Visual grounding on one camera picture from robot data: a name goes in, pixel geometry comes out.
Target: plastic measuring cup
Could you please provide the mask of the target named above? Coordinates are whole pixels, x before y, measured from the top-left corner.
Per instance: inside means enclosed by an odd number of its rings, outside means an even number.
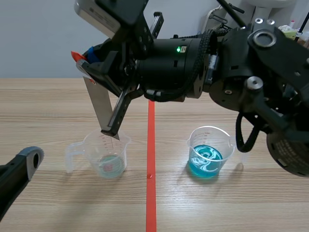
[[[217,175],[235,151],[232,141],[228,133],[217,127],[195,129],[187,141],[191,172],[199,177]]]
[[[114,178],[126,168],[126,147],[131,142],[123,132],[119,139],[101,133],[97,129],[82,142],[70,144],[66,149],[65,164],[68,173],[73,172],[73,156],[84,155],[94,170],[104,178]]]

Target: red tape line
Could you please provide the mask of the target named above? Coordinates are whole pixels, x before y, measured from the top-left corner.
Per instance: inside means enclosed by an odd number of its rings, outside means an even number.
[[[156,232],[155,102],[148,102],[146,232]]]

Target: wooden table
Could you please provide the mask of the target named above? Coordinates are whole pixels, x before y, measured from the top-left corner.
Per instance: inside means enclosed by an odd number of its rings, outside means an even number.
[[[82,79],[0,80],[0,163],[37,145],[45,159],[2,222],[1,232],[144,232],[148,102],[130,105],[121,129],[132,138],[127,169],[116,180],[98,177],[83,157],[65,172],[64,150],[98,127]],[[235,135],[237,114],[204,94],[185,103],[156,103],[158,232],[307,232],[309,180],[271,158],[261,134],[247,163],[239,152],[217,178],[186,170],[186,139],[212,125]],[[244,123],[249,134],[251,126]]]

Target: blue liquid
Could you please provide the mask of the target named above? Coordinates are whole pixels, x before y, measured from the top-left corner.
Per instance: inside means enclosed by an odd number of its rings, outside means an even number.
[[[222,160],[220,152],[211,146],[198,145],[194,150],[205,158],[211,160]],[[212,162],[210,160],[202,159],[194,151],[191,151],[188,163],[191,172],[200,177],[212,177],[217,175],[223,165],[223,162]]]
[[[124,170],[124,161],[117,155],[106,156],[99,164],[99,174],[104,178],[115,178],[120,176]]]

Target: screw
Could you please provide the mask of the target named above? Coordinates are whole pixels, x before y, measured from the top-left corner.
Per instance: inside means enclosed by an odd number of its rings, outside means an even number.
[[[227,94],[227,95],[231,95],[233,92],[231,90],[226,90],[226,91],[224,91],[224,93]]]
[[[250,90],[258,90],[263,87],[263,81],[257,76],[252,76],[247,79],[247,88]]]
[[[263,19],[257,18],[257,19],[255,19],[255,22],[256,22],[257,24],[261,24],[261,23],[263,23]]]
[[[267,24],[274,25],[275,24],[275,20],[269,19],[269,20],[267,20]]]

